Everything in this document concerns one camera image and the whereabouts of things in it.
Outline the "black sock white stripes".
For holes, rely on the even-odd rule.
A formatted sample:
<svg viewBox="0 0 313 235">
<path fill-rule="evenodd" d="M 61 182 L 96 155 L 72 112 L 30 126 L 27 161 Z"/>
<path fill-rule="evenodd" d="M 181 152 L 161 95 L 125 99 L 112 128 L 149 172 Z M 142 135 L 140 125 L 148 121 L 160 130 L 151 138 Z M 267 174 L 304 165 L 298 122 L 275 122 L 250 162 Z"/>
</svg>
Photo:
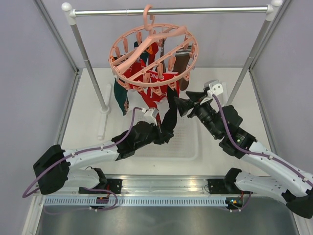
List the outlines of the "black sock white stripes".
<svg viewBox="0 0 313 235">
<path fill-rule="evenodd" d="M 169 109 L 164 115 L 163 121 L 162 121 L 162 128 L 170 133 L 174 132 L 174 129 L 177 124 L 177 118 L 178 118 L 178 107 L 175 103 L 175 97 L 178 97 L 177 90 L 172 90 L 170 87 L 167 88 L 167 101 L 169 105 Z"/>
</svg>

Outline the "pink round clip hanger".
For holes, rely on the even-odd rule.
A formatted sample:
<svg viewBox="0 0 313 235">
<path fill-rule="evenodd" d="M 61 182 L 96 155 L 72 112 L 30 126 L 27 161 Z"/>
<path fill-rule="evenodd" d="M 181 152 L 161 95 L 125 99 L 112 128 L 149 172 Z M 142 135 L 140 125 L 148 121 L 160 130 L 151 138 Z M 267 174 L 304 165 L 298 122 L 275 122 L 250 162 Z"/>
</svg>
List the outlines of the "pink round clip hanger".
<svg viewBox="0 0 313 235">
<path fill-rule="evenodd" d="M 198 42 L 185 26 L 155 23 L 151 9 L 152 5 L 145 6 L 142 26 L 114 42 L 109 53 L 112 73 L 126 91 L 150 89 L 156 95 L 168 88 L 184 91 L 198 58 Z"/>
</svg>

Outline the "teal green sock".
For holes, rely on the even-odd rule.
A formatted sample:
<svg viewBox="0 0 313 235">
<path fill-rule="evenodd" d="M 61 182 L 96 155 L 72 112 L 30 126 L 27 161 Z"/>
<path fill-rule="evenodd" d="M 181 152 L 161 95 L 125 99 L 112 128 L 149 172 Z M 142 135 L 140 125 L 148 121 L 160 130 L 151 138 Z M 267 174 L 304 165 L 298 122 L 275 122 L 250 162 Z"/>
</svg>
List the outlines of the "teal green sock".
<svg viewBox="0 0 313 235">
<path fill-rule="evenodd" d="M 129 100 L 127 96 L 128 91 L 117 82 L 117 79 L 115 79 L 113 92 L 122 115 L 125 116 L 129 110 Z"/>
</svg>

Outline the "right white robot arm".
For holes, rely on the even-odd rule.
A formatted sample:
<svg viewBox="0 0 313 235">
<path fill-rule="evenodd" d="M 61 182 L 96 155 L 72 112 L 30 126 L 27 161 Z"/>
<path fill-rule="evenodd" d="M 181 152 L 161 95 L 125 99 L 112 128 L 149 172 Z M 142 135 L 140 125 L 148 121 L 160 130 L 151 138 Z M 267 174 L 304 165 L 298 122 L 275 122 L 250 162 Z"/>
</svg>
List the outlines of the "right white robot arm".
<svg viewBox="0 0 313 235">
<path fill-rule="evenodd" d="M 229 156 L 250 163 L 270 178 L 254 176 L 232 168 L 224 177 L 223 187 L 228 193 L 238 190 L 263 194 L 282 202 L 303 218 L 313 217 L 313 175 L 288 163 L 268 150 L 252 134 L 240 127 L 243 119 L 232 105 L 221 106 L 214 95 L 187 92 L 188 99 L 175 97 L 181 116 L 197 117 L 219 147 Z"/>
</svg>

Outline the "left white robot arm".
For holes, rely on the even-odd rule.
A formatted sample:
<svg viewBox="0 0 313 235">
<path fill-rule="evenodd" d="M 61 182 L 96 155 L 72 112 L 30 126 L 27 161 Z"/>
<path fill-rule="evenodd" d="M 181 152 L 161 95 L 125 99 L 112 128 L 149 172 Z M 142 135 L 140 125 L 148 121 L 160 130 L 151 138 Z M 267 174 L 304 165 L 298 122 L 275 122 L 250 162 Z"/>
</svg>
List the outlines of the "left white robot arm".
<svg viewBox="0 0 313 235">
<path fill-rule="evenodd" d="M 174 122 L 154 125 L 140 121 L 99 146 L 63 150 L 60 145 L 53 145 L 33 165 L 39 191 L 42 195 L 55 193 L 66 187 L 70 173 L 83 167 L 126 159 L 151 143 L 168 143 L 175 126 Z"/>
</svg>

